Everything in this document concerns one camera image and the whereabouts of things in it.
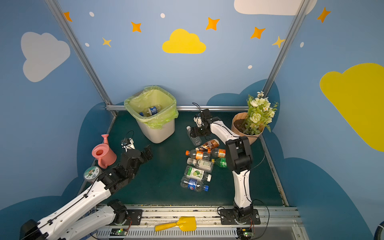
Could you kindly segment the small blue label bottle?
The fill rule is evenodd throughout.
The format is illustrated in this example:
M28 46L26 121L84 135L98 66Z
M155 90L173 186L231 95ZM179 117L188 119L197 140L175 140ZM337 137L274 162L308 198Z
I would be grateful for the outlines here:
M154 106L151 106L151 107L148 107L148 108L145 108L144 110L142 110L139 114L140 116L142 117L151 117L153 115L156 115L158 114L161 110L162 110L162 106L161 105L154 105Z

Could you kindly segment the pepsi bottle front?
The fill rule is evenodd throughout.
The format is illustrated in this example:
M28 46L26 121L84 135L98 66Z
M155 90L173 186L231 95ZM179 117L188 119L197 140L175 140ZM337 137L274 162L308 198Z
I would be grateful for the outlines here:
M209 186L205 185L202 181L196 179L183 177L180 183L182 188L189 189L195 192L208 192Z

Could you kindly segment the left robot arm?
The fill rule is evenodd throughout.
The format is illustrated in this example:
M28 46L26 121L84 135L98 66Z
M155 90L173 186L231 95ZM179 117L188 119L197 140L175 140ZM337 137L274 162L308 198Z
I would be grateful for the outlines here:
M79 240L93 231L127 221L127 208L113 200L88 216L85 214L120 189L137 175L139 167L153 158L150 146L143 151L128 149L121 162L101 173L83 193L59 210L39 221L29 220L21 226L21 240Z

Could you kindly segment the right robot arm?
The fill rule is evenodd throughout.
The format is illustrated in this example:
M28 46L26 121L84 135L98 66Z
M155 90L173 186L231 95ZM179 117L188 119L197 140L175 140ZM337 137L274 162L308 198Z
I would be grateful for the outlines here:
M199 110L194 121L197 126L191 130L192 137L216 135L226 146L226 162L232 171L235 185L234 218L244 224L254 213L254 205L250 196L251 164L253 154L250 141L231 131L218 117L212 117L209 109Z

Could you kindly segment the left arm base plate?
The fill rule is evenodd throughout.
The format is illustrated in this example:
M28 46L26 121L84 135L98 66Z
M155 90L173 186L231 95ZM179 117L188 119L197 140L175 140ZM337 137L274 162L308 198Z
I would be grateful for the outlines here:
M141 209L130 209L126 210L121 217L119 222L123 226L139 226L143 216L143 210Z

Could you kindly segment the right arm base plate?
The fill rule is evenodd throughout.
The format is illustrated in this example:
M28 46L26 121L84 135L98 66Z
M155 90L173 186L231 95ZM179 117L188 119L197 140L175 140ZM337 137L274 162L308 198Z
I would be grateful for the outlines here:
M258 210L254 209L250 214L241 216L235 209L217 210L222 225L260 225L261 219Z

